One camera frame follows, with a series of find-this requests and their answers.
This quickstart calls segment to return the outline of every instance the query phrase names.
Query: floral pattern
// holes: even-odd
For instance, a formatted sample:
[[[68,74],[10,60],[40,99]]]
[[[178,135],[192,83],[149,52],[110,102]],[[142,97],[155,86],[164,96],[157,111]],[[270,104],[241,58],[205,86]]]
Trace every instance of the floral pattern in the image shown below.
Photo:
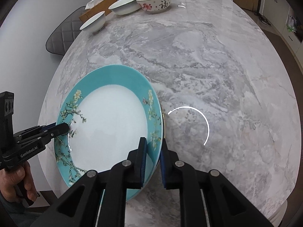
[[[82,119],[82,123],[86,122],[86,118],[84,118],[83,115],[81,114],[81,111],[78,110],[77,102],[79,101],[79,99],[83,99],[81,94],[82,94],[81,90],[78,89],[74,94],[73,98],[68,103],[66,103],[64,110],[60,114],[62,117],[60,123],[63,123],[68,117],[68,115],[70,114],[79,115]],[[74,137],[74,135],[76,134],[77,134],[77,130],[70,130],[65,135],[58,136],[54,139],[55,147],[57,148],[55,153],[57,163],[62,162],[64,166],[69,167],[69,185],[73,185],[80,177],[82,177],[86,173],[86,170],[78,168],[74,165],[72,161],[72,157],[70,155],[71,148],[69,147],[69,144],[65,145],[65,143],[63,142],[64,138],[67,137],[67,139],[69,139],[71,137]],[[63,148],[65,148],[68,151],[68,154],[62,152]]]
[[[152,6],[150,4],[146,4],[146,3],[143,3],[143,4],[140,4],[141,8],[144,9],[145,11],[148,11],[148,10],[151,10],[152,9]]]
[[[158,117],[158,115],[157,115],[157,113],[154,109],[154,106],[153,106],[154,97],[152,95],[152,90],[151,89],[148,91],[148,99],[143,98],[142,102],[143,102],[144,105],[149,105],[149,108],[148,108],[149,117],[148,117],[148,119],[154,121],[155,130],[154,130],[154,132],[150,133],[150,135],[151,135],[151,141],[150,142],[152,144],[153,149],[156,150],[157,142],[161,141],[161,131],[157,129],[158,124],[161,126],[161,118]]]

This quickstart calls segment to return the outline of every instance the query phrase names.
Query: tissue box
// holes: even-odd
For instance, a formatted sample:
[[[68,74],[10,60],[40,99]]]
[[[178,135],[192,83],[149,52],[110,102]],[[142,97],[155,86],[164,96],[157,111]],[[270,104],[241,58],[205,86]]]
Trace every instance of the tissue box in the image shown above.
[[[100,13],[102,11],[105,11],[105,16],[110,14],[112,11],[109,10],[109,6],[115,3],[117,0],[103,0],[102,2],[98,3],[93,8],[89,9],[87,12],[85,12],[83,15],[79,17],[79,19],[84,23],[97,13]]]

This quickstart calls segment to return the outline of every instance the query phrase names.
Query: white bowl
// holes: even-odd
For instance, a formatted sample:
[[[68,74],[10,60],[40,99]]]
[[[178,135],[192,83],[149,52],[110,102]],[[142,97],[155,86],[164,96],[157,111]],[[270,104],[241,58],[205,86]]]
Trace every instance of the white bowl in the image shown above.
[[[106,21],[105,11],[97,13],[88,21],[86,21],[81,27],[80,30],[87,31],[89,33],[97,32],[102,29]]]
[[[109,9],[117,15],[124,15],[140,9],[140,5],[136,0],[119,0],[109,6]]]
[[[171,0],[137,0],[141,8],[151,13],[158,13],[166,10]]]

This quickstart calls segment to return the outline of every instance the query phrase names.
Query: white cabinet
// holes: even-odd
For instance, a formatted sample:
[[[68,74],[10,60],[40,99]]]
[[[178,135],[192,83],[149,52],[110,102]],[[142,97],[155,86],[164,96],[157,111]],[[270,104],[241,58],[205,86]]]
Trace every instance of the white cabinet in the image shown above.
[[[299,39],[296,37],[296,35],[292,31],[288,32],[286,25],[284,26],[282,36],[288,42],[288,44],[291,47],[291,49],[293,50],[293,52],[296,53],[301,45],[301,42],[299,41]]]
[[[298,58],[301,66],[303,67],[303,44],[301,44],[298,51],[296,52],[296,57]]]
[[[263,15],[282,34],[289,12],[286,0],[264,0]]]

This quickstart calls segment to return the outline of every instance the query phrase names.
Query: white arc overlay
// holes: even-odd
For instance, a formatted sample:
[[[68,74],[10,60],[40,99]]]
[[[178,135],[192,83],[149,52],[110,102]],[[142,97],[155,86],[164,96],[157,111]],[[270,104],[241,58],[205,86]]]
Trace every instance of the white arc overlay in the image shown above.
[[[190,106],[177,107],[177,108],[175,108],[175,109],[173,109],[173,110],[170,110],[167,114],[170,115],[173,111],[178,110],[178,109],[180,109],[180,108],[189,108],[189,109],[193,109],[193,110],[197,111],[199,114],[201,114],[201,115],[203,116],[203,118],[205,119],[205,121],[206,121],[206,123],[207,123],[207,138],[206,138],[206,140],[205,140],[205,142],[204,142],[204,144],[203,144],[203,146],[205,146],[205,144],[207,143],[208,137],[209,137],[209,123],[208,123],[208,121],[207,121],[207,118],[205,117],[205,115],[204,115],[200,110],[198,110],[198,109],[196,109],[196,108],[194,108],[194,107],[190,107]]]

